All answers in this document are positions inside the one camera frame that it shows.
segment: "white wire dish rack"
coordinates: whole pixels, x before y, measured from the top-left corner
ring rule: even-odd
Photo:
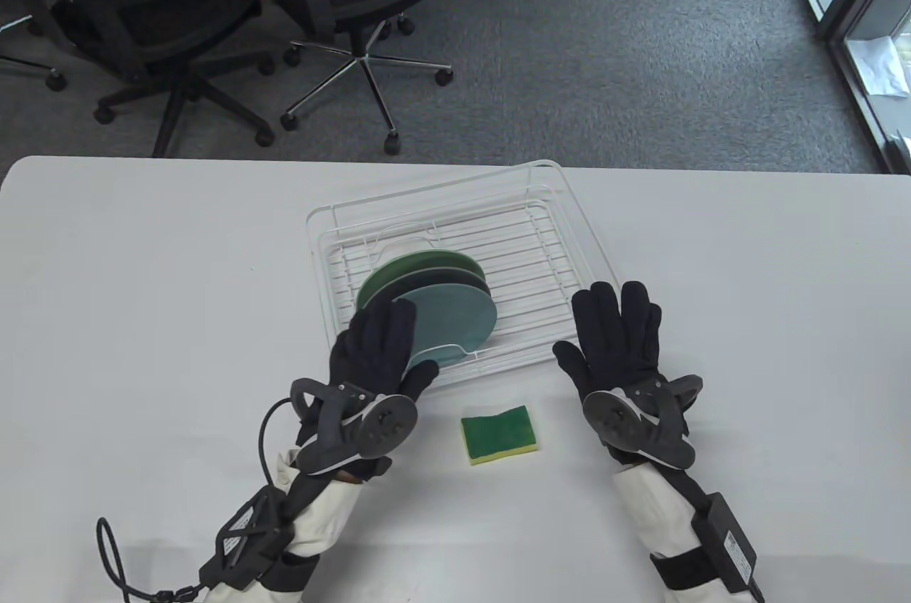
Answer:
[[[330,345],[354,315],[361,285],[390,259],[444,248],[484,268],[497,326],[434,386],[552,358],[554,342],[576,337],[573,293],[595,280],[618,286],[563,170],[546,160],[321,206],[307,216],[307,235]]]

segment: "plate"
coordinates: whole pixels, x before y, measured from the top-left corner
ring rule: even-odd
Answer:
[[[384,285],[388,285],[396,278],[408,273],[424,271],[426,268],[462,268],[463,271],[474,273],[481,280],[487,280],[481,265],[461,252],[453,252],[450,249],[427,249],[427,251],[413,252],[386,262],[370,274],[370,277],[361,286],[361,290],[358,291],[356,303],[358,309],[364,309],[370,303],[370,298],[377,294]]]
[[[427,268],[424,271],[414,271],[396,278],[390,283],[384,285],[378,293],[375,293],[370,301],[364,306],[369,309],[373,304],[383,304],[387,301],[397,300],[401,295],[410,293],[417,288],[423,288],[428,285],[466,285],[481,293],[490,296],[490,288],[481,278],[470,271],[464,271],[462,268]]]
[[[458,363],[480,349],[497,325],[497,304],[484,290],[470,285],[428,285],[399,298],[417,307],[409,368],[428,360],[440,368]]]

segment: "yellow sponge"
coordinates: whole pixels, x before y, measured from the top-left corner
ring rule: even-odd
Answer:
[[[462,435],[472,466],[537,451],[537,438],[526,407],[498,415],[462,418]]]

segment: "light blue plate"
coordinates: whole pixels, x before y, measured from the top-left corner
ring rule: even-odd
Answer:
[[[417,307],[409,368],[422,361],[436,361],[440,368],[458,363],[487,342],[497,325],[494,300],[470,285],[428,285],[400,298]]]

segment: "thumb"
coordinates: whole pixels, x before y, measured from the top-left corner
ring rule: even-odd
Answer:
[[[579,351],[579,347],[572,342],[560,340],[554,344],[553,352],[557,357],[557,365],[572,378],[573,384],[579,390],[579,398],[584,398],[591,392],[591,373],[589,363]]]
[[[440,374],[440,367],[436,361],[422,361],[406,373],[401,379],[399,394],[404,394],[413,402],[423,394],[430,383]]]

